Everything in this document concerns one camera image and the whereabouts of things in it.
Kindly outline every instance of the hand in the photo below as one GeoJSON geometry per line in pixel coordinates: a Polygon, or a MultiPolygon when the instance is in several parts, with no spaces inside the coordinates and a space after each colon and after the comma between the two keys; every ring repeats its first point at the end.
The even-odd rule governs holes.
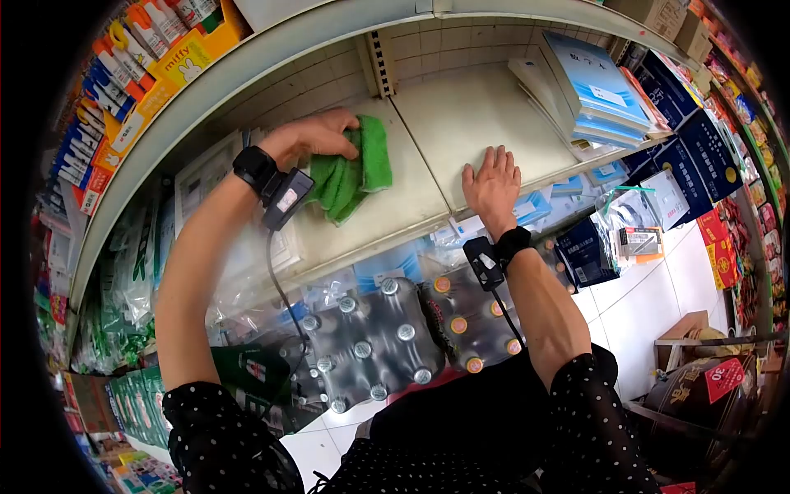
{"type": "Polygon", "coordinates": [[[477,177],[472,165],[467,163],[461,179],[466,203],[480,215],[495,242],[504,232],[516,228],[513,207],[521,189],[521,170],[515,166],[513,154],[505,152],[505,146],[497,148],[496,156],[494,148],[489,146],[477,177]]]}
{"type": "Polygon", "coordinates": [[[289,162],[307,154],[342,154],[353,160],[359,151],[343,135],[347,128],[359,128],[359,120],[346,108],[334,108],[276,128],[258,147],[274,158],[282,171],[289,162]]]}

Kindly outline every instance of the black cable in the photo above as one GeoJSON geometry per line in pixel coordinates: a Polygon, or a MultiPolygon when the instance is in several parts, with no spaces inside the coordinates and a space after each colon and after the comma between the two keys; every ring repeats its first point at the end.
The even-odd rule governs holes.
{"type": "Polygon", "coordinates": [[[510,316],[507,314],[507,307],[505,307],[505,304],[502,302],[502,299],[499,298],[499,294],[496,292],[496,290],[492,289],[491,293],[494,294],[494,298],[496,299],[497,304],[499,304],[499,308],[502,309],[502,315],[505,316],[505,320],[507,320],[507,325],[510,326],[510,330],[513,331],[513,334],[516,335],[516,339],[518,340],[518,344],[521,345],[521,349],[526,350],[526,348],[524,347],[524,338],[522,338],[521,335],[518,333],[518,330],[516,329],[516,325],[513,324],[513,320],[510,319],[510,316]]]}
{"type": "Polygon", "coordinates": [[[272,278],[272,283],[274,283],[274,288],[277,289],[277,293],[280,294],[280,298],[283,300],[285,304],[285,308],[288,309],[288,314],[291,315],[291,319],[294,322],[294,326],[296,326],[296,331],[299,333],[299,338],[302,340],[302,354],[299,355],[299,362],[296,363],[291,374],[288,376],[288,381],[291,382],[291,378],[296,373],[296,370],[302,365],[304,361],[305,354],[307,353],[307,338],[305,338],[304,333],[302,332],[302,327],[299,325],[299,321],[296,320],[296,315],[294,314],[293,309],[291,309],[291,303],[288,302],[288,297],[285,296],[285,292],[283,289],[280,288],[280,284],[277,283],[277,277],[274,276],[274,268],[272,268],[272,238],[274,237],[274,230],[269,230],[269,236],[266,237],[266,267],[269,268],[269,276],[272,278]]]}

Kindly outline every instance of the forearm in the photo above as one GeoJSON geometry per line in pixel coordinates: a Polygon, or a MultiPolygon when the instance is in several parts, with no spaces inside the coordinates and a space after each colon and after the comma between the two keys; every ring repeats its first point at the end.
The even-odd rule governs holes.
{"type": "Polygon", "coordinates": [[[592,351],[589,328],[574,300],[535,249],[519,251],[507,272],[532,366],[549,389],[563,365],[592,351]]]}
{"type": "Polygon", "coordinates": [[[231,173],[197,208],[175,241],[155,312],[160,367],[168,389],[197,380],[219,382],[205,336],[205,313],[223,260],[257,203],[252,188],[231,173]]]}

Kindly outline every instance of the cleaning rag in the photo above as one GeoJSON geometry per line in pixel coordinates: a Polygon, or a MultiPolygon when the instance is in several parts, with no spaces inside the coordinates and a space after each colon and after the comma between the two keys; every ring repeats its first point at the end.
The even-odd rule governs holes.
{"type": "Polygon", "coordinates": [[[341,226],[359,208],[368,194],[391,188],[392,170],[387,154],[387,132],[382,121],[357,115],[359,129],[343,135],[359,150],[355,160],[341,155],[314,154],[310,177],[315,181],[306,202],[318,201],[326,220],[341,226]]]}

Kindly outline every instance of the stack of notebooks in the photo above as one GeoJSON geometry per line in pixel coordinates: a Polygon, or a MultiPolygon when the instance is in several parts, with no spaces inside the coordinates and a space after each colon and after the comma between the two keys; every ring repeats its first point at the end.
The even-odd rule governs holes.
{"type": "Polygon", "coordinates": [[[633,77],[593,44],[544,31],[526,58],[508,67],[562,139],[636,149],[645,139],[672,132],[633,77]]]}

